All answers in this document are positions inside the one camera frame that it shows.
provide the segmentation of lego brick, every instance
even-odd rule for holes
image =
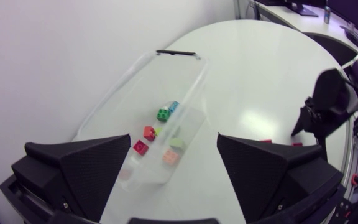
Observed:
[[[169,111],[170,111],[171,113],[173,113],[174,110],[177,108],[178,105],[179,105],[179,103],[176,102],[176,101],[174,101],[174,102],[169,106]]]
[[[261,140],[261,142],[268,142],[268,143],[273,143],[273,141],[271,139],[267,139],[267,140]]]
[[[185,143],[179,138],[171,138],[169,145],[174,149],[185,150]]]
[[[133,148],[137,153],[139,153],[142,156],[147,152],[147,150],[149,150],[149,147],[146,144],[144,144],[141,140],[138,140]]]
[[[174,165],[178,161],[179,157],[180,156],[173,150],[167,149],[167,151],[165,151],[164,155],[162,156],[162,160],[167,164]]]
[[[158,136],[161,131],[162,131],[162,128],[156,128],[155,129],[155,135]]]
[[[154,141],[155,139],[155,130],[151,126],[144,127],[143,137],[149,141]]]
[[[159,121],[166,122],[166,121],[168,121],[170,116],[171,116],[171,112],[169,110],[159,109],[158,114],[157,114],[157,119]]]

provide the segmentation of red object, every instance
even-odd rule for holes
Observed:
[[[353,176],[352,176],[351,183],[352,183],[353,186],[357,186],[357,185],[358,185],[358,184],[354,181],[354,178],[355,178],[355,177],[358,177],[358,175],[357,175],[357,174],[353,174]]]
[[[143,156],[147,152],[147,150],[149,150],[149,147],[141,140],[138,140],[137,143],[134,145],[134,149],[135,151],[137,151],[137,153]]]
[[[155,139],[155,130],[151,126],[144,127],[143,137],[149,141],[154,141]]]
[[[162,156],[162,160],[164,160],[167,164],[174,165],[176,161],[179,159],[179,155],[172,151],[171,149],[167,149],[165,154]]]

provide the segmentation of white table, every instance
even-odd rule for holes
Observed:
[[[244,223],[216,149],[218,131],[280,144],[316,144],[310,133],[302,132],[295,139],[290,134],[319,73],[339,68],[339,64],[300,32],[263,21],[227,21],[202,27],[178,39],[168,50],[196,52],[209,59],[202,102],[207,119],[169,182],[144,185],[133,193],[114,186],[101,223],[126,223],[130,217],[214,217],[221,223]],[[346,134],[343,126],[327,141],[328,161],[337,169],[342,166]]]

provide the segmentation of clear plastic bin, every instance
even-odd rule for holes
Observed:
[[[127,191],[165,183],[206,117],[200,99],[206,68],[206,60],[195,54],[143,55],[85,119],[74,141],[129,133],[131,148],[116,183]],[[168,121],[157,120],[159,109],[174,101],[179,104]],[[162,128],[154,141],[143,137],[145,126]],[[133,148],[138,140],[149,147],[143,156]]]

